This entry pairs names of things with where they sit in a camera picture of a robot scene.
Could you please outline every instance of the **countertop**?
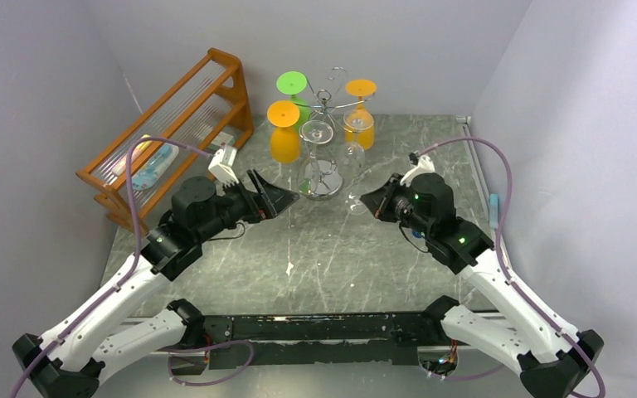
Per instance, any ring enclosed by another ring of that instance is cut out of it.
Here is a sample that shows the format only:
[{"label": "countertop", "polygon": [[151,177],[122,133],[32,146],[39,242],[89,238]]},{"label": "countertop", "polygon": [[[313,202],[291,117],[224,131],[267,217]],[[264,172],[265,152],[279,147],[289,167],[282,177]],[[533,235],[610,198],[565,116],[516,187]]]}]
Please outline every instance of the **countertop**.
[{"label": "countertop", "polygon": [[[257,118],[255,126],[260,127],[236,158],[236,175],[251,187],[245,171],[254,168],[267,181],[291,188],[297,167],[275,162],[270,157],[267,123]],[[366,171],[359,182],[327,201],[302,198],[277,219],[247,226],[239,239],[204,244],[201,259],[131,316],[151,317],[179,298],[209,315],[411,311],[425,308],[444,294],[474,311],[494,310],[480,292],[430,255],[415,250],[396,224],[377,221],[368,213],[356,216],[348,210],[353,203],[348,194],[372,191],[393,172],[408,171],[409,152],[462,136],[455,117],[375,115],[375,128],[375,144],[366,152]],[[343,142],[340,132],[328,149]],[[491,236],[483,191],[474,171],[476,157],[469,146],[454,143],[438,148],[431,158],[436,172],[454,190],[459,216]],[[202,160],[187,171],[189,177],[205,173]],[[169,203],[169,198],[161,203]],[[168,206],[158,208],[161,213]],[[133,248],[132,234],[119,228],[104,281]]]}]

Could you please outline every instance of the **purple hose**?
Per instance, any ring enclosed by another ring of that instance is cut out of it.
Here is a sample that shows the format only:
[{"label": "purple hose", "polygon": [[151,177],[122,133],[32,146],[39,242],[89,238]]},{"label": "purple hose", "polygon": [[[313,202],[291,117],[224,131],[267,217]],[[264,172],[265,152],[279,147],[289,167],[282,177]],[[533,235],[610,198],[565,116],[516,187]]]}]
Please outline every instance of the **purple hose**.
[{"label": "purple hose", "polygon": [[[538,313],[538,315],[541,316],[541,318],[543,318],[549,325],[551,325],[551,328],[553,328],[556,332],[561,334],[563,338],[565,338],[565,340],[575,349],[575,351],[578,354],[580,354],[580,357],[582,357],[582,360],[590,368],[590,370],[592,371],[592,374],[595,375],[595,379],[597,380],[597,385],[600,387],[600,392],[597,396],[589,397],[589,396],[578,394],[576,392],[572,392],[571,395],[577,398],[604,398],[606,396],[605,383],[604,383],[604,380],[602,380],[602,375],[600,374],[599,370],[595,366],[594,362],[592,362],[590,357],[588,357],[587,354],[582,350],[582,347],[580,347],[580,345],[577,344],[577,342],[575,342],[575,340],[573,340],[573,338],[570,337],[570,335],[562,332],[562,328],[556,323],[555,320],[553,320],[553,318],[549,317],[548,314],[546,314],[545,311],[543,311],[538,306],[538,304],[536,304],[530,297],[528,297],[526,292],[523,291],[521,286],[519,286],[515,280],[511,280],[512,275],[509,273],[509,270],[507,269],[504,263],[504,254],[502,252],[502,233],[504,229],[504,221],[506,220],[507,213],[509,212],[509,203],[511,202],[511,198],[512,198],[512,180],[513,180],[512,168],[509,165],[509,161],[507,160],[507,157],[504,156],[504,153],[499,148],[497,148],[496,145],[494,145],[493,143],[485,139],[475,138],[475,137],[459,137],[459,138],[446,139],[445,141],[440,143],[434,143],[433,145],[429,146],[423,151],[420,151],[419,153],[417,153],[417,155],[418,156],[425,155],[440,146],[443,146],[449,143],[457,143],[459,141],[472,141],[472,142],[487,145],[492,150],[494,150],[497,153],[497,155],[499,155],[499,158],[502,159],[502,163],[504,164],[504,169],[506,170],[506,173],[507,173],[507,191],[504,197],[504,204],[502,205],[502,213],[499,216],[499,227],[494,232],[494,249],[497,253],[499,268],[502,270],[502,274],[504,274],[504,277],[507,279],[507,281],[509,281],[509,283],[512,285],[514,290],[516,290],[518,295],[521,296],[523,301],[525,301],[528,305],[530,305],[531,308],[533,308],[533,310],[536,311],[536,313]],[[447,377],[446,379],[447,380],[465,380],[465,381],[474,380],[474,379],[479,379],[481,377],[489,376],[501,368],[502,366],[498,366],[492,369],[491,371],[486,371],[485,373],[481,373],[479,375],[474,375],[474,376],[462,376],[460,379],[455,379],[453,377]]]},{"label": "purple hose", "polygon": [[[131,147],[128,150],[128,153],[126,154],[125,186],[126,186],[126,190],[128,191],[128,204],[130,206],[130,215],[131,215],[131,218],[133,219],[133,232],[135,234],[135,252],[133,257],[133,265],[131,265],[130,269],[116,283],[116,285],[118,286],[124,284],[126,281],[128,281],[128,279],[130,279],[133,276],[135,269],[138,268],[138,262],[140,260],[140,251],[142,249],[141,247],[142,233],[140,231],[140,221],[138,220],[138,209],[135,208],[135,198],[133,197],[133,183],[131,181],[133,176],[130,171],[130,165],[133,164],[133,151],[135,150],[135,147],[137,147],[141,143],[145,143],[148,141],[160,141],[163,143],[169,143],[172,145],[176,145],[180,148],[187,149],[189,151],[192,151],[196,154],[202,155],[207,158],[211,156],[210,153],[206,153],[199,148],[193,147],[191,145],[187,145],[185,143],[180,143],[178,141],[174,141],[169,138],[143,137],[135,141],[135,143],[131,145]],[[116,292],[116,288],[110,288],[105,290],[96,300],[94,300],[94,302],[91,303],[89,307],[85,308],[84,311],[82,311],[78,317],[72,320],[72,322],[69,323],[69,326],[67,326],[62,331],[62,333],[57,335],[57,338],[64,341],[65,337],[67,337],[72,332],[72,330],[74,330],[74,328],[79,326],[81,321],[83,321],[86,317],[88,317],[89,314],[91,314],[97,307],[99,307],[99,305],[101,305],[101,303],[103,303],[111,294],[115,292]],[[54,350],[56,346],[57,346],[57,341],[50,342],[45,347],[45,349],[42,350],[35,357],[35,359],[33,359],[31,364],[28,365],[28,367],[26,367],[26,369],[23,371],[21,376],[18,378],[16,385],[11,390],[11,395],[10,395],[11,398],[16,398],[16,396],[18,395],[18,392],[21,390],[21,387],[23,387],[23,383],[26,382],[28,376],[31,374],[35,366],[37,366],[37,364],[40,362],[40,360],[42,360],[42,358],[50,354],[50,352],[52,352],[52,350]]]},{"label": "purple hose", "polygon": [[183,380],[179,380],[177,379],[173,374],[172,374],[172,356],[170,356],[167,359],[167,372],[169,374],[169,379],[171,381],[174,381],[175,383],[182,385],[182,386],[191,386],[191,387],[207,387],[207,386],[214,386],[216,384],[220,384],[224,381],[229,381],[230,379],[232,379],[233,377],[238,376],[239,374],[241,374],[241,372],[243,372],[245,369],[248,368],[248,366],[250,365],[250,363],[253,360],[253,357],[255,356],[255,348],[253,347],[252,343],[247,341],[247,340],[233,340],[233,341],[229,341],[229,342],[220,342],[218,344],[214,344],[212,346],[209,347],[204,347],[204,348],[196,348],[196,349],[192,349],[192,350],[175,350],[175,349],[166,349],[166,350],[160,350],[160,351],[166,351],[166,352],[171,352],[171,353],[192,353],[192,352],[201,352],[201,351],[213,351],[213,350],[217,350],[219,348],[226,348],[226,347],[230,347],[232,345],[236,345],[236,344],[242,344],[244,346],[247,346],[250,349],[250,355],[248,355],[248,359],[246,360],[246,363],[243,364],[243,366],[239,367],[238,369],[236,369],[236,371],[234,371],[233,373],[231,373],[228,376],[224,376],[220,379],[216,379],[214,381],[204,381],[204,382],[191,382],[191,381],[183,381]]}]

